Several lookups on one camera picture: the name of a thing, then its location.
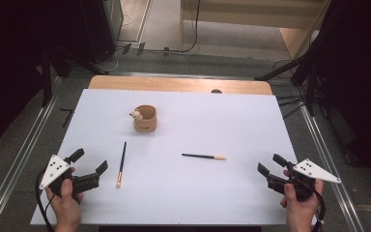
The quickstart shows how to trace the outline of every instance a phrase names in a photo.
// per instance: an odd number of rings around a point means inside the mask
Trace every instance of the white table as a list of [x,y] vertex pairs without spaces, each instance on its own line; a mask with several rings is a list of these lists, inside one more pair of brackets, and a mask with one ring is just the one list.
[[[128,114],[140,104],[157,109],[156,131],[134,130]],[[123,182],[116,188],[125,141]],[[109,165],[100,186],[85,192],[83,224],[285,223],[282,195],[269,189],[257,171],[261,162],[282,176],[274,153],[297,161],[274,96],[84,90],[58,156],[68,157],[78,148],[86,154],[72,165],[75,175],[93,173],[104,160]],[[45,205],[45,194],[42,200]],[[48,218],[55,223],[50,208]],[[39,210],[31,223],[44,224]]]

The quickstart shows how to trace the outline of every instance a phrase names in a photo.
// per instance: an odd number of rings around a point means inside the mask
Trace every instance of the human hand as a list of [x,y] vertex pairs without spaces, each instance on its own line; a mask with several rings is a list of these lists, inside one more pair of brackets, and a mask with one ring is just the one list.
[[[289,172],[284,170],[284,174],[289,176]],[[324,182],[315,181],[315,190],[322,194]],[[319,201],[315,194],[312,194],[306,201],[299,202],[294,186],[285,184],[285,196],[280,204],[287,211],[286,224],[290,232],[309,232],[311,231],[312,218],[318,210]]]
[[[50,205],[55,212],[57,219],[56,232],[61,231],[77,231],[81,221],[80,207],[77,202],[71,197],[73,185],[70,179],[66,179],[62,183],[61,195],[54,195],[50,188],[46,188],[47,199],[53,199]],[[83,199],[83,193],[77,195],[79,202]]]

